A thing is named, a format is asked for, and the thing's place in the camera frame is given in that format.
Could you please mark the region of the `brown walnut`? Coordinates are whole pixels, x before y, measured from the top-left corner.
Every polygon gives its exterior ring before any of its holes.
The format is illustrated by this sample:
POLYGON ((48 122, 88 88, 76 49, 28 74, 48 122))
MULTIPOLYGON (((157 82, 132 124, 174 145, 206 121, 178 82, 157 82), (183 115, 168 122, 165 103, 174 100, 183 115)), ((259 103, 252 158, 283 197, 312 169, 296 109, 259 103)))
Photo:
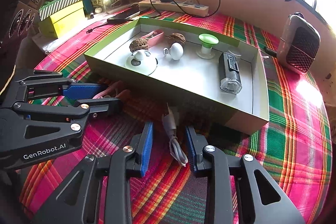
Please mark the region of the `brown walnut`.
POLYGON ((183 36, 183 34, 180 33, 172 33, 169 37, 168 37, 168 44, 171 46, 174 43, 178 43, 181 46, 184 46, 186 42, 185 37, 183 36))
POLYGON ((149 45, 148 45, 148 41, 145 38, 137 38, 134 39, 131 44, 129 45, 129 49, 131 52, 135 52, 138 50, 148 50, 149 49, 149 45))

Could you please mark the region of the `white panda face gadget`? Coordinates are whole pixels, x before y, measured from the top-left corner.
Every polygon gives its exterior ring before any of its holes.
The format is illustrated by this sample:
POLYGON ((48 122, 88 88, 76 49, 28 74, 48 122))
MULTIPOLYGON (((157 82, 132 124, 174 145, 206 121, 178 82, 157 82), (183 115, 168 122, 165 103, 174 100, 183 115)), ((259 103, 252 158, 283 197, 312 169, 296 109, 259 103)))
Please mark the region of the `white panda face gadget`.
POLYGON ((126 60, 125 67, 143 75, 151 75, 157 68, 158 60, 147 50, 134 51, 126 60))

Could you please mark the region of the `striped green white box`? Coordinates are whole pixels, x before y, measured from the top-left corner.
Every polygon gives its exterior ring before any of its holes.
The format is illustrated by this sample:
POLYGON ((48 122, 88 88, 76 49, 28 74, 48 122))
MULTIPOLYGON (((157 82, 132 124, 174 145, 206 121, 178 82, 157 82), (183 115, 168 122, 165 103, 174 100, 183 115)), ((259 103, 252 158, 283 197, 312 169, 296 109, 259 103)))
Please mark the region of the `striped green white box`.
POLYGON ((40 20, 43 21, 50 15, 53 15, 54 13, 80 1, 82 0, 53 0, 50 2, 45 2, 39 9, 40 20))

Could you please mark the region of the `small silver black heater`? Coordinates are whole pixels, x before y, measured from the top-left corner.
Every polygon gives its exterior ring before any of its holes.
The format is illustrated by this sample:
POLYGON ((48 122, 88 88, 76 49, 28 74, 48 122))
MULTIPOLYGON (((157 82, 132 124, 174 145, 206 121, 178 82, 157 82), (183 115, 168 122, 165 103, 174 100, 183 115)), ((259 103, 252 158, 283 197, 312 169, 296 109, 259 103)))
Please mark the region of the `small silver black heater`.
POLYGON ((304 75, 315 60, 320 42, 318 31, 296 12, 286 21, 276 57, 282 66, 304 75))

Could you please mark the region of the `pink green plaid bedsheet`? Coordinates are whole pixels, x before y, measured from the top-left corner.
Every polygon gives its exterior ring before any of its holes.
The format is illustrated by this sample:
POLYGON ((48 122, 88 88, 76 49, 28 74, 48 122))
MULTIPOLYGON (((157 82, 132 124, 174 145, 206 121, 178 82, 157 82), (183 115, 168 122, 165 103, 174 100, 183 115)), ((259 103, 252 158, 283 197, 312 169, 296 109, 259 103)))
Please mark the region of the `pink green plaid bedsheet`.
MULTIPOLYGON (((228 132, 203 117, 189 123, 224 152, 253 155, 279 183, 303 219, 314 222, 330 190, 333 149, 330 126, 317 83, 311 74, 298 75, 274 58, 264 60, 269 97, 269 122, 251 136, 228 132)), ((134 223, 202 223, 207 182, 180 166, 169 153, 162 128, 162 106, 133 92, 123 113, 87 125, 83 147, 71 154, 18 172, 18 201, 31 217, 87 154, 105 156, 126 144, 143 128, 155 123, 155 141, 149 171, 131 181, 134 223)))

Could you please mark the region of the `small clear round jar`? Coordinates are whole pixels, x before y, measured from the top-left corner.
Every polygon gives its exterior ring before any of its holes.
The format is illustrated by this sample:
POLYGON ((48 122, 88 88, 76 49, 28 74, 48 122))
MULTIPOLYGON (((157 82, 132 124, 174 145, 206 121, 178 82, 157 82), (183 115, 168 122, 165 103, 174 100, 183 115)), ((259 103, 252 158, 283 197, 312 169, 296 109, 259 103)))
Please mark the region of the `small clear round jar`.
POLYGON ((233 49, 233 48, 231 48, 231 49, 228 50, 228 52, 229 52, 230 54, 234 55, 234 56, 237 57, 237 58, 240 58, 240 57, 241 57, 241 53, 240 53, 240 51, 238 51, 237 49, 233 49))

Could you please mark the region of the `black smartphone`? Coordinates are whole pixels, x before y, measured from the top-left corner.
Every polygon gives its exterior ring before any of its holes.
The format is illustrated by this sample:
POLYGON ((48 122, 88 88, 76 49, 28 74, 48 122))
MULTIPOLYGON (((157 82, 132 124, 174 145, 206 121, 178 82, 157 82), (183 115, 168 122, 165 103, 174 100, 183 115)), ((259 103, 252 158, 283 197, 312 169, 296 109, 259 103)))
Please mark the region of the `black smartphone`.
POLYGON ((141 10, 138 6, 131 7, 119 14, 116 14, 106 20, 107 24, 122 24, 132 20, 134 17, 139 16, 141 10))

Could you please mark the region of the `green top white stand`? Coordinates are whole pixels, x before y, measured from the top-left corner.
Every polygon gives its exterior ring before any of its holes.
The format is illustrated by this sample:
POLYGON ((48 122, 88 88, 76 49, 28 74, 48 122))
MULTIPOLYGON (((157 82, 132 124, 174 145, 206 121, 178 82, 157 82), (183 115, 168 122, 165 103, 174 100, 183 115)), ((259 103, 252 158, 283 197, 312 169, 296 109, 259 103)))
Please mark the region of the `green top white stand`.
POLYGON ((202 46, 200 50, 196 51, 197 55, 203 59, 212 59, 215 56, 212 48, 219 43, 219 39, 211 34, 200 34, 198 38, 202 46))

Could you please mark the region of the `white power strip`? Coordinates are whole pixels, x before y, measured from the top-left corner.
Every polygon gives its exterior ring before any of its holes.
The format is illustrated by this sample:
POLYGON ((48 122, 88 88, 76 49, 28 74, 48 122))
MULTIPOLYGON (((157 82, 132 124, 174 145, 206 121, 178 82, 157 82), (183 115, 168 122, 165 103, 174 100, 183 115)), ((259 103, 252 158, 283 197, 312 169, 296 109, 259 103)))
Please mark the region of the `white power strip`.
POLYGON ((160 0, 144 0, 138 3, 139 7, 155 7, 157 10, 166 10, 173 12, 187 12, 191 15, 207 16, 209 7, 199 4, 189 4, 185 2, 161 2, 160 0))

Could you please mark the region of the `pink carabiner clip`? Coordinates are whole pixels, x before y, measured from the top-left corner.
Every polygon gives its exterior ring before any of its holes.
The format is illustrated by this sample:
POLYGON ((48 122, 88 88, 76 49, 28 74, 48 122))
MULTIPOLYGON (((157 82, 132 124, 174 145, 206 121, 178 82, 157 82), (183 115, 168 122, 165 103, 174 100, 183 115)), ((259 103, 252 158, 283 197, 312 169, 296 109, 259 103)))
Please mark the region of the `pink carabiner clip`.
POLYGON ((102 98, 118 98, 122 101, 126 101, 130 97, 130 90, 126 88, 126 85, 122 81, 117 81, 106 88, 104 91, 96 94, 93 99, 102 98))

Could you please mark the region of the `black speaker box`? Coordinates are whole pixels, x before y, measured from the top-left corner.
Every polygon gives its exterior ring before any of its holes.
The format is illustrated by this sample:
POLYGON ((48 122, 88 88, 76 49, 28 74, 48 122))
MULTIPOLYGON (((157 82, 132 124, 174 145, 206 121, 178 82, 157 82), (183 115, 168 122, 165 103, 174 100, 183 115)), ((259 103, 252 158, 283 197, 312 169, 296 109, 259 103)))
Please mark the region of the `black speaker box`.
POLYGON ((43 0, 1 0, 1 57, 15 60, 43 0))

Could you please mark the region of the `pink clip with green insert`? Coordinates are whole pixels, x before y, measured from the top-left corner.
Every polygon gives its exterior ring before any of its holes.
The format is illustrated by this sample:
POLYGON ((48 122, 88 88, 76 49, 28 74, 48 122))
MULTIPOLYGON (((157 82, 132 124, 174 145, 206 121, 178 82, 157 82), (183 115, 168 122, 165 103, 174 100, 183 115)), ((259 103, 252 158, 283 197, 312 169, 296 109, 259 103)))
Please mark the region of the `pink clip with green insert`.
POLYGON ((156 46, 157 44, 161 43, 165 38, 163 30, 154 30, 144 36, 143 39, 147 40, 147 45, 149 48, 156 46))

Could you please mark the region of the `shallow green white cardboard box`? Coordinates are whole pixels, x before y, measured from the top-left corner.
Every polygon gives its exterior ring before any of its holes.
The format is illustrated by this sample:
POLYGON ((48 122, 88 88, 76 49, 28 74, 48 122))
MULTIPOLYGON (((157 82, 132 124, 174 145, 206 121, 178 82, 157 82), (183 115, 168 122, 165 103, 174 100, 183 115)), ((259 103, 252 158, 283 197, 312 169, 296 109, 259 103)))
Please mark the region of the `shallow green white cardboard box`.
POLYGON ((188 24, 141 18, 128 23, 86 51, 91 71, 109 79, 122 80, 146 94, 167 102, 181 114, 195 113, 245 134, 253 134, 269 122, 269 99, 263 58, 258 48, 222 34, 212 48, 212 59, 200 58, 198 36, 205 30, 188 24), (151 75, 127 69, 134 39, 154 30, 163 30, 165 38, 149 52, 158 60, 151 75), (178 61, 163 54, 170 48, 168 37, 180 33, 186 39, 184 54, 178 61), (241 53, 238 61, 242 90, 227 93, 220 88, 219 56, 229 49, 241 53))

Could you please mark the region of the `small white egg gadget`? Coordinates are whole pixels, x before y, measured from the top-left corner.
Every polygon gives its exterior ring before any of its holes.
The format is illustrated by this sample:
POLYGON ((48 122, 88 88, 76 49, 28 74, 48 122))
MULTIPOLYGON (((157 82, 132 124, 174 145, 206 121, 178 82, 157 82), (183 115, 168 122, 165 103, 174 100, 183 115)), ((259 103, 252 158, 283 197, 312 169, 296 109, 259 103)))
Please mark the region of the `small white egg gadget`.
POLYGON ((179 43, 173 43, 170 48, 163 49, 163 54, 165 56, 170 55, 173 60, 178 61, 184 54, 183 46, 179 43))

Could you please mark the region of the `yellow box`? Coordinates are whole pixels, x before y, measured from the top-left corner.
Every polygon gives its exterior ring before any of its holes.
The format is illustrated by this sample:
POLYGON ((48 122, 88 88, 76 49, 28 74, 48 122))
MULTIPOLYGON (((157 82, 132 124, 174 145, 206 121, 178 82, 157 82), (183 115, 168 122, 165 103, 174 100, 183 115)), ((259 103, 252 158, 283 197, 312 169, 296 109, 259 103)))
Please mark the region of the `yellow box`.
POLYGON ((39 31, 46 37, 60 38, 84 20, 83 1, 79 1, 39 22, 39 31))

